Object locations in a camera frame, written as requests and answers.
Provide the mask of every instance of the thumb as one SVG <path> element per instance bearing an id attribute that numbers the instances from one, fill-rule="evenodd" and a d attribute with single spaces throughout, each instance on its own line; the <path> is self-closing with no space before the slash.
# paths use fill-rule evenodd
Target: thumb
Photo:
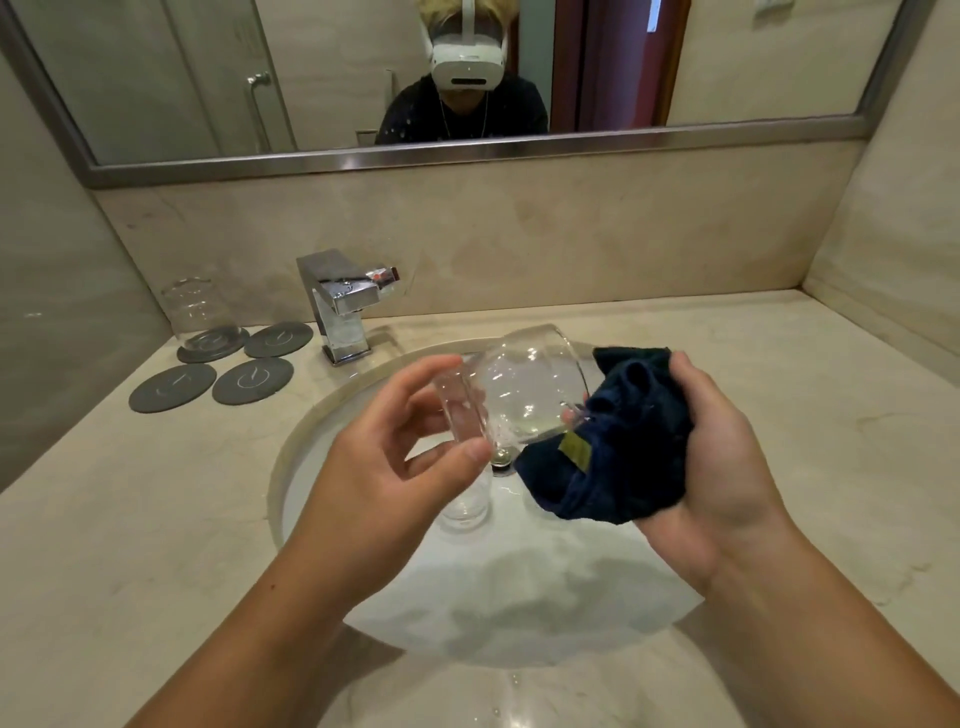
<path id="1" fill-rule="evenodd" d="M 482 437 L 475 437 L 451 448 L 425 473 L 414 480 L 417 492 L 439 513 L 463 493 L 486 468 L 493 457 L 493 447 Z"/>

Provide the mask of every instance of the gray coaster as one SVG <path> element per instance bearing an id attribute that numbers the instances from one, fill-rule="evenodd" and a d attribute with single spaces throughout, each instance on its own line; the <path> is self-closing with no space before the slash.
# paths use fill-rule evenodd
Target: gray coaster
<path id="1" fill-rule="evenodd" d="M 240 329 L 239 336 L 233 327 L 212 328 L 210 331 L 198 333 L 190 339 L 188 342 L 192 345 L 190 349 L 184 347 L 177 349 L 177 359 L 184 364 L 203 364 L 208 361 L 216 361 L 239 352 L 249 338 L 250 332 L 245 328 Z"/>
<path id="2" fill-rule="evenodd" d="M 220 404 L 250 404 L 267 399 L 290 383 L 294 365 L 286 359 L 254 359 L 233 367 L 213 385 Z"/>
<path id="3" fill-rule="evenodd" d="M 258 331 L 247 341 L 244 352 L 252 359 L 286 356 L 297 352 L 313 339 L 313 329 L 300 322 L 275 324 Z"/>
<path id="4" fill-rule="evenodd" d="M 133 390 L 130 409 L 145 415 L 166 412 L 195 400 L 213 386 L 217 371 L 207 364 L 185 364 L 151 376 Z"/>

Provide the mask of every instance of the sink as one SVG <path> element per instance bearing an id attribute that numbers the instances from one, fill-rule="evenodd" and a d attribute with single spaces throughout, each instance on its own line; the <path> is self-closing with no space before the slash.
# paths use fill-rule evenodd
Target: sink
<path id="1" fill-rule="evenodd" d="M 485 341 L 403 357 L 470 353 Z M 582 353 L 588 384 L 602 375 Z M 298 425 L 274 471 L 271 525 L 293 530 L 336 434 L 401 362 L 351 380 Z M 449 435 L 421 440 L 414 454 Z M 700 597 L 632 525 L 563 522 L 542 511 L 516 474 L 493 481 L 489 517 L 469 532 L 435 522 L 400 576 L 345 622 L 383 643 L 487 667 L 549 666 L 584 651 L 636 643 L 682 618 Z"/>

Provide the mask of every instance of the upside-down glass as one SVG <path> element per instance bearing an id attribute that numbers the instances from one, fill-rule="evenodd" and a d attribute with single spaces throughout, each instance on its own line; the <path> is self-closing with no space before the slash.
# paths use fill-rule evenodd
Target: upside-down glass
<path id="1" fill-rule="evenodd" d="M 504 336 L 436 377 L 434 386 L 454 439 L 486 437 L 498 453 L 517 453 L 576 427 L 588 393 L 576 352 L 552 325 Z M 449 520 L 474 523 L 486 516 L 488 473 L 444 510 Z"/>
<path id="2" fill-rule="evenodd" d="M 242 329 L 211 280 L 178 280 L 161 296 L 174 334 L 188 352 L 225 350 L 242 340 Z"/>

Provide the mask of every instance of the chrome faucet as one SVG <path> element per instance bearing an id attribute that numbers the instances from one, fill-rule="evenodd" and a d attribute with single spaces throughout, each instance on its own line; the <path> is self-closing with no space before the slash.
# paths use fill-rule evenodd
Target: chrome faucet
<path id="1" fill-rule="evenodd" d="M 297 267 L 330 363 L 338 367 L 370 353 L 360 311 L 390 292 L 400 280 L 396 268 L 364 270 L 336 249 L 299 257 Z"/>

